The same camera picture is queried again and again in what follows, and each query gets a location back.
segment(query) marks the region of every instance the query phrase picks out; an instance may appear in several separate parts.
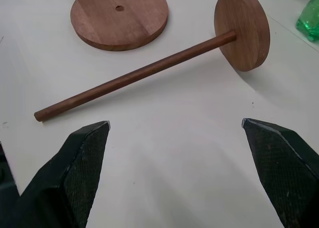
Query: white table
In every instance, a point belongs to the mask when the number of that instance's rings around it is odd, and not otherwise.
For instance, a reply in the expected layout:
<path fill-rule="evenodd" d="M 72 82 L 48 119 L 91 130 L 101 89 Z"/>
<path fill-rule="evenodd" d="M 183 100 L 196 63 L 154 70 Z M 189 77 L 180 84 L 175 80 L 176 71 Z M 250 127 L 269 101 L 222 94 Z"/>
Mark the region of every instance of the white table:
<path fill-rule="evenodd" d="M 237 73 L 217 49 L 48 122 L 33 113 L 214 36 L 217 0 L 167 0 L 164 32 L 126 52 L 92 48 L 74 0 L 0 0 L 0 140 L 22 192 L 82 126 L 110 120 L 87 228 L 282 227 L 241 121 L 298 132 L 319 152 L 319 47 L 294 29 L 308 0 L 260 0 L 268 59 Z"/>

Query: wooden dowel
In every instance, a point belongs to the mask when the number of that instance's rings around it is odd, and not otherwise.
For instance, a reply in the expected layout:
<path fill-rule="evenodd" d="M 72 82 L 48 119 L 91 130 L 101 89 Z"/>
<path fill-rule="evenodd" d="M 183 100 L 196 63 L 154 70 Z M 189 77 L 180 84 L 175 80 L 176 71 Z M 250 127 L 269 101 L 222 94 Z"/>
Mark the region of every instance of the wooden dowel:
<path fill-rule="evenodd" d="M 153 74 L 161 72 L 165 69 L 173 67 L 177 64 L 185 62 L 191 58 L 199 56 L 203 53 L 211 51 L 215 48 L 223 46 L 227 43 L 236 40 L 236 33 L 234 31 L 230 31 L 224 33 L 220 36 L 212 38 L 208 41 L 202 42 L 198 45 L 195 45 L 191 48 L 188 48 L 182 52 L 178 52 L 172 56 L 161 59 L 157 62 L 154 62 L 150 65 L 137 69 L 133 72 L 130 72 L 126 75 L 113 79 L 109 82 L 106 82 L 100 86 L 92 88 L 88 91 L 82 92 L 78 95 L 75 95 L 71 98 L 68 98 L 64 101 L 56 103 L 52 106 L 49 106 L 45 109 L 42 109 L 34 114 L 37 121 L 45 121 L 49 118 L 57 116 L 63 112 L 66 112 L 72 108 L 80 106 L 84 103 L 92 101 L 98 97 L 106 95 L 110 92 L 118 90 L 122 87 L 125 87 L 129 84 L 132 84 L 136 81 L 139 81 L 143 78 L 149 77 Z"/>

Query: wooden disc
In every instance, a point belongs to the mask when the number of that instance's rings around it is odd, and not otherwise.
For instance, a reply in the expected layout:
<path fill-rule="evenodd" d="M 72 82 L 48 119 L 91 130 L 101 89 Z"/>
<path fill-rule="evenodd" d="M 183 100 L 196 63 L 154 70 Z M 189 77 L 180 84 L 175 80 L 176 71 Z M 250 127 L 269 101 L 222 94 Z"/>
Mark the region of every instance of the wooden disc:
<path fill-rule="evenodd" d="M 78 36 L 110 51 L 148 44 L 164 30 L 167 17 L 166 0 L 76 0 L 71 9 Z"/>
<path fill-rule="evenodd" d="M 218 0 L 214 25 L 216 36 L 230 30 L 237 34 L 236 41 L 220 48 L 234 68 L 249 71 L 265 61 L 270 47 L 270 31 L 258 0 Z"/>

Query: hole in wooden disc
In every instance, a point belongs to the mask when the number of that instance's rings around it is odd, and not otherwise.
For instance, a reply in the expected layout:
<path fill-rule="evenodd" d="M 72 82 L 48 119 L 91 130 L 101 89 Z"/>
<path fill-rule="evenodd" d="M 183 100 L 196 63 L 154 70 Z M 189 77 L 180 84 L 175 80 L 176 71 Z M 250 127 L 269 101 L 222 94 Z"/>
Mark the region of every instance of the hole in wooden disc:
<path fill-rule="evenodd" d="M 124 7 L 123 6 L 117 6 L 115 9 L 116 9 L 116 11 L 123 11 Z"/>

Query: wood grain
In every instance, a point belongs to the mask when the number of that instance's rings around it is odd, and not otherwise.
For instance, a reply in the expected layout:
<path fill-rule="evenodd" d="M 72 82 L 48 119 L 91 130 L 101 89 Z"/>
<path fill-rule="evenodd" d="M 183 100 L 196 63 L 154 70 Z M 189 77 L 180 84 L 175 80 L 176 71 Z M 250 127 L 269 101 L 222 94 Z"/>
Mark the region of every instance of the wood grain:
<path fill-rule="evenodd" d="M 37 121 L 45 121 L 51 117 L 59 115 L 63 112 L 66 112 L 72 108 L 80 106 L 84 103 L 92 101 L 98 97 L 106 95 L 110 92 L 118 90 L 122 87 L 125 87 L 129 84 L 132 84 L 136 81 L 139 81 L 143 78 L 149 77 L 153 74 L 161 72 L 165 69 L 173 67 L 177 64 L 185 62 L 193 57 L 199 56 L 203 53 L 211 51 L 217 47 L 225 45 L 229 42 L 232 42 L 236 39 L 236 33 L 234 31 L 229 31 L 225 34 L 222 34 L 218 37 L 212 38 L 208 41 L 200 43 L 196 46 L 188 48 L 182 52 L 176 53 L 169 57 L 166 57 L 162 60 L 154 62 L 150 65 L 142 67 L 138 70 L 130 72 L 126 75 L 118 77 L 114 80 L 106 82 L 98 87 L 92 88 L 86 92 L 82 92 L 76 96 L 68 98 L 62 102 L 59 102 L 55 105 L 47 107 L 41 111 L 38 111 L 34 114 Z"/>
<path fill-rule="evenodd" d="M 71 9 L 78 36 L 110 51 L 148 44 L 162 33 L 167 17 L 166 0 L 76 0 Z"/>
<path fill-rule="evenodd" d="M 265 61 L 270 31 L 258 0 L 218 0 L 214 24 L 217 36 L 230 30 L 236 32 L 236 41 L 220 48 L 234 68 L 249 71 Z"/>

